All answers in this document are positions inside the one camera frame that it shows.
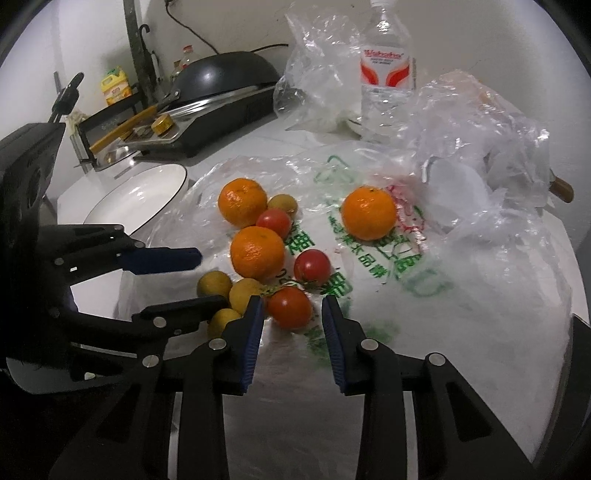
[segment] red and white label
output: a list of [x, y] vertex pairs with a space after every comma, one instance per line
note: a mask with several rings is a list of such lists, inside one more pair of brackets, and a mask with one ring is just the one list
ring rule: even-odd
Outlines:
[[411, 65], [403, 48], [366, 45], [361, 52], [361, 83], [410, 90]]

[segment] mandarin orange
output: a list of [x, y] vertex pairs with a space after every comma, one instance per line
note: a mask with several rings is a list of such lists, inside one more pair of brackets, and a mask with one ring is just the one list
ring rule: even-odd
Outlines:
[[362, 186], [351, 192], [340, 214], [347, 233], [364, 241], [386, 236], [396, 223], [394, 200], [377, 187]]
[[245, 278], [264, 281], [283, 269], [285, 247], [273, 230], [247, 226], [230, 244], [230, 260], [236, 273]]
[[267, 194], [254, 180], [235, 179], [222, 188], [217, 207], [228, 222], [244, 228], [254, 225], [267, 209]]

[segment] knife handle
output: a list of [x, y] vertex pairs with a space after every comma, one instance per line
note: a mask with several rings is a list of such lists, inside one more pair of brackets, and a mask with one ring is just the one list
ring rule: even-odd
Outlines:
[[107, 133], [100, 140], [97, 140], [91, 146], [90, 151], [92, 152], [93, 155], [96, 155], [98, 152], [100, 152], [105, 147], [110, 145], [113, 141], [115, 141], [117, 138], [119, 138], [125, 132], [128, 132], [129, 130], [131, 130], [133, 127], [135, 127], [141, 121], [143, 121], [151, 116], [155, 116], [157, 112], [158, 112], [158, 105], [152, 105], [152, 106], [149, 106], [147, 109], [142, 110], [140, 113], [137, 113], [133, 117], [127, 119], [125, 122], [123, 122], [117, 128], [111, 130], [109, 133]]
[[550, 193], [554, 193], [554, 195], [566, 203], [570, 203], [574, 200], [573, 186], [559, 177], [556, 177], [554, 181], [550, 183]]

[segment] white countertop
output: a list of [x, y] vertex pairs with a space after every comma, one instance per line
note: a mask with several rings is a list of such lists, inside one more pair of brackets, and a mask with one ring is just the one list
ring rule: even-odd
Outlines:
[[[310, 148], [350, 138], [347, 132], [312, 134], [307, 131], [286, 131], [283, 121], [270, 116], [224, 137], [224, 139], [203, 149], [197, 156], [180, 163], [186, 166], [189, 177], [192, 180], [197, 180], [213, 166], [228, 158], [239, 155], [253, 157], [297, 155]], [[157, 164], [159, 163], [136, 162], [130, 158], [101, 172], [89, 172], [59, 197], [57, 202], [58, 223], [83, 223], [93, 207], [112, 189], [128, 178]], [[586, 323], [589, 323], [589, 311], [579, 265], [564, 225], [553, 212], [553, 205], [549, 203], [543, 211], [542, 219], [550, 230], [560, 267], [573, 290], [571, 310]], [[122, 271], [118, 270], [73, 286], [72, 292], [79, 310], [84, 313], [114, 318], [119, 299], [121, 274]]]

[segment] electrical cable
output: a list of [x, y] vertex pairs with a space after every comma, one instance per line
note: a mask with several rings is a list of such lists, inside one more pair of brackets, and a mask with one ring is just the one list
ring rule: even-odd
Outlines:
[[266, 50], [268, 48], [273, 48], [273, 47], [289, 47], [289, 46], [290, 45], [288, 43], [273, 43], [271, 45], [265, 45], [264, 47], [255, 48], [254, 50], [251, 50], [251, 53], [255, 53], [257, 51]]
[[168, 5], [169, 5], [169, 3], [170, 3], [170, 0], [168, 0], [168, 1], [165, 3], [165, 7], [164, 7], [164, 8], [166, 9], [166, 13], [168, 14], [168, 16], [169, 16], [170, 18], [172, 18], [172, 19], [173, 19], [173, 20], [174, 20], [176, 23], [178, 23], [178, 24], [179, 24], [181, 27], [184, 27], [184, 28], [186, 28], [187, 30], [189, 30], [189, 31], [190, 31], [190, 32], [191, 32], [193, 35], [195, 35], [195, 36], [196, 36], [196, 37], [197, 37], [199, 40], [201, 40], [203, 43], [205, 43], [205, 45], [207, 45], [209, 48], [211, 48], [211, 49], [212, 49], [212, 50], [213, 50], [213, 51], [216, 53], [216, 55], [219, 55], [220, 53], [219, 53], [219, 51], [217, 50], [217, 48], [216, 48], [216, 47], [214, 47], [214, 46], [213, 46], [212, 44], [210, 44], [210, 43], [209, 43], [207, 40], [205, 40], [205, 38], [203, 38], [201, 35], [199, 35], [197, 32], [195, 32], [195, 30], [193, 30], [191, 27], [189, 27], [189, 26], [185, 25], [184, 23], [182, 23], [181, 21], [177, 20], [177, 19], [176, 19], [176, 18], [175, 18], [175, 17], [172, 15], [172, 13], [170, 13], [170, 10], [168, 10]]

